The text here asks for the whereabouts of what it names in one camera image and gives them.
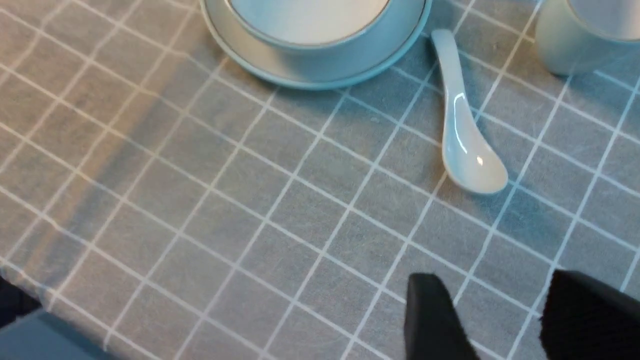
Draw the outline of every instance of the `light blue cup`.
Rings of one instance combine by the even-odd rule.
[[[546,0],[536,48],[557,75],[590,72],[630,56],[640,48],[640,0]]]

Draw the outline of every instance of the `saucer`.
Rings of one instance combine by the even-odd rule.
[[[359,36],[327,48],[288,51],[254,36],[227,1],[200,0],[218,45],[259,78],[305,90],[350,86],[384,71],[415,43],[431,9],[431,0],[390,0]]]

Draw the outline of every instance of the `spoon bowl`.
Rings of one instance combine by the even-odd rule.
[[[444,167],[451,181],[466,191],[487,195],[497,193],[507,185],[509,176],[502,160],[474,122],[453,34],[446,29],[434,30],[431,41],[438,55],[445,90]]]

